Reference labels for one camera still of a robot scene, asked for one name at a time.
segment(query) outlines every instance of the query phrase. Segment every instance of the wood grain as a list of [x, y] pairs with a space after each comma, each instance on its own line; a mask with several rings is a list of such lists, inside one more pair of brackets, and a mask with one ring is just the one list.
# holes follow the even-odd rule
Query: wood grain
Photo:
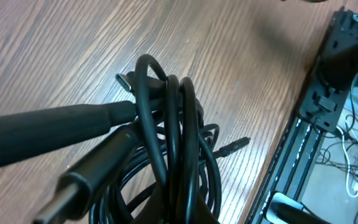
[[[114, 75], [151, 54], [168, 74], [193, 79], [206, 123], [221, 126], [217, 147], [252, 138], [218, 161], [219, 221], [243, 223], [305, 64], [343, 4], [358, 11], [356, 0], [0, 0], [0, 115], [129, 99]], [[29, 223], [58, 175], [100, 140], [0, 169], [0, 223]], [[126, 199], [152, 182], [142, 171]]]

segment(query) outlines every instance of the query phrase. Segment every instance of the wooden table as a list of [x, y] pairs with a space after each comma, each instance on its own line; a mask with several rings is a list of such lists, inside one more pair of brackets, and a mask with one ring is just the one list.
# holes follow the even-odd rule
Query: wooden table
[[[129, 99], [114, 75], [151, 54], [167, 74], [193, 79], [206, 123], [221, 126], [217, 147], [252, 138], [218, 161], [219, 221], [243, 223], [329, 18], [343, 4], [358, 11], [358, 0], [0, 0], [0, 115]], [[100, 139], [0, 169], [0, 223], [29, 223], [58, 175]], [[145, 172], [124, 189], [127, 199], [153, 182]]]

